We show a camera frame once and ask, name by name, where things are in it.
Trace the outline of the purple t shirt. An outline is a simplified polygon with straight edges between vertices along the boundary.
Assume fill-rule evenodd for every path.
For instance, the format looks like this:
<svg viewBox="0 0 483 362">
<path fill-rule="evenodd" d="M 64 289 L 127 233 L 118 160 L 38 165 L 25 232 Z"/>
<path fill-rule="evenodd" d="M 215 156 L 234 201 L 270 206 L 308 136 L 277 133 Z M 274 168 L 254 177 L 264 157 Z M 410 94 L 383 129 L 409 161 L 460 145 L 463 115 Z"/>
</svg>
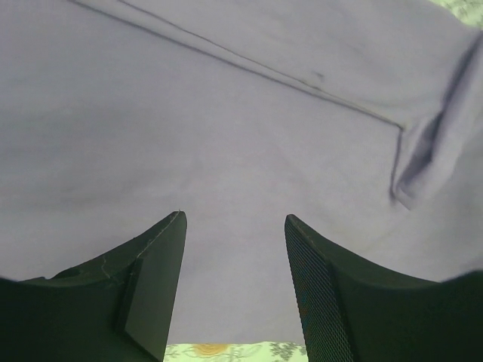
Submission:
<svg viewBox="0 0 483 362">
<path fill-rule="evenodd" d="M 428 280 L 482 267 L 482 144 L 395 227 L 397 130 L 65 1 L 1 3 L 1 274 L 188 219 L 173 343 L 302 342 L 288 214 Z"/>
</svg>

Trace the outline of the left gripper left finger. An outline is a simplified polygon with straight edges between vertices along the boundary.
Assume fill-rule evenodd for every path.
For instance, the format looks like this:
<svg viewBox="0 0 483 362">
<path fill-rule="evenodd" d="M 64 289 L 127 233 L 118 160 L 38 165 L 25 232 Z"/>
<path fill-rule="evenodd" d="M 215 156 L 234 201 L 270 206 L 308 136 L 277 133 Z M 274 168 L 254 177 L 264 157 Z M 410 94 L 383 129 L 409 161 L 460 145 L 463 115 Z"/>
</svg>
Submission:
<svg viewBox="0 0 483 362">
<path fill-rule="evenodd" d="M 3 361 L 161 361 L 186 241 L 182 211 L 52 278 L 1 281 Z"/>
</svg>

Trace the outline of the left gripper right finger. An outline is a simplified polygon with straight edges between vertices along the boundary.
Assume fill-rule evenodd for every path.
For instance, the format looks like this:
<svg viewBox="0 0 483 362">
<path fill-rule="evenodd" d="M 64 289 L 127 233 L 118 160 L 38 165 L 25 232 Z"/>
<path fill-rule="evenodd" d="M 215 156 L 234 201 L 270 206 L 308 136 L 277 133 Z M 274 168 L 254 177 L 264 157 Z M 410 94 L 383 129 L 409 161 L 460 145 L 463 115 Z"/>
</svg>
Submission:
<svg viewBox="0 0 483 362">
<path fill-rule="evenodd" d="M 294 215 L 285 240 L 310 361 L 480 361 L 482 273 L 427 281 L 321 236 Z"/>
</svg>

